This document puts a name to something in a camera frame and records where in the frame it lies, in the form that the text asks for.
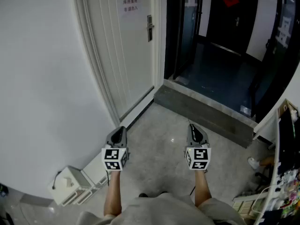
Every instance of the white door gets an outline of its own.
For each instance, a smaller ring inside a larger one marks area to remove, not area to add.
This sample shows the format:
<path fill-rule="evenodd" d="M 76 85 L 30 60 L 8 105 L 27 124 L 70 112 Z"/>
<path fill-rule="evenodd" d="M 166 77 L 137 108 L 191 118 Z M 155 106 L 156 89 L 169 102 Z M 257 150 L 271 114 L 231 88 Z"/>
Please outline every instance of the white door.
<path fill-rule="evenodd" d="M 153 0 L 86 0 L 90 27 L 118 117 L 154 87 L 154 35 L 147 16 Z"/>

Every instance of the shoe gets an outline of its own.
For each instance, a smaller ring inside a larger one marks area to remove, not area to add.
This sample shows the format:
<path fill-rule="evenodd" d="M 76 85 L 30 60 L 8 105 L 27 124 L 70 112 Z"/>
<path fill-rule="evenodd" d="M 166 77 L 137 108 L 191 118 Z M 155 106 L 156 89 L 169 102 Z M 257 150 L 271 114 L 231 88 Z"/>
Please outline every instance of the shoe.
<path fill-rule="evenodd" d="M 145 193 L 141 193 L 141 194 L 139 194 L 139 197 L 148 197 L 148 195 Z"/>
<path fill-rule="evenodd" d="M 256 161 L 253 157 L 248 158 L 248 163 L 253 168 L 253 170 L 256 170 L 259 168 L 259 161 Z"/>

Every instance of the black shoe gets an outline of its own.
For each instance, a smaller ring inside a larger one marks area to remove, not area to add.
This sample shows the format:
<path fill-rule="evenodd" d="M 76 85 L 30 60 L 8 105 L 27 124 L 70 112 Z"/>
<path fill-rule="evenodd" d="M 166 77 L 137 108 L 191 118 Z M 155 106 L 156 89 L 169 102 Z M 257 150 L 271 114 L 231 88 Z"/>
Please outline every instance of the black shoe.
<path fill-rule="evenodd" d="M 148 196 L 145 193 L 141 193 L 141 194 L 139 194 L 139 197 L 148 197 Z"/>

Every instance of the cube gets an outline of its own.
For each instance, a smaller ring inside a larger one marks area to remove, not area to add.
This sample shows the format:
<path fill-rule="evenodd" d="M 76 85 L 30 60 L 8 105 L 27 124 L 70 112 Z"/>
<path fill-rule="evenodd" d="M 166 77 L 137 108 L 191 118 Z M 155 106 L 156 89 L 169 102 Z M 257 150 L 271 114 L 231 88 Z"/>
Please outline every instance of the cube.
<path fill-rule="evenodd" d="M 127 148 L 103 148 L 102 162 L 107 171 L 122 171 L 128 160 Z"/>
<path fill-rule="evenodd" d="M 205 170 L 210 163 L 211 148 L 187 147 L 185 158 L 190 170 Z"/>

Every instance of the blue floor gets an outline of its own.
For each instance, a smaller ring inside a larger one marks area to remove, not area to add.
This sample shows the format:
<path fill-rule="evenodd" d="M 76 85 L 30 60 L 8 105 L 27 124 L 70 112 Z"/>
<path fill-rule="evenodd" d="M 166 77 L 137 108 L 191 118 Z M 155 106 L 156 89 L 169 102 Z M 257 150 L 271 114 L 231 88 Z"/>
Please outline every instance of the blue floor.
<path fill-rule="evenodd" d="M 245 115 L 240 106 L 251 109 L 248 92 L 257 67 L 240 56 L 211 44 L 198 43 L 195 62 L 176 82 Z"/>

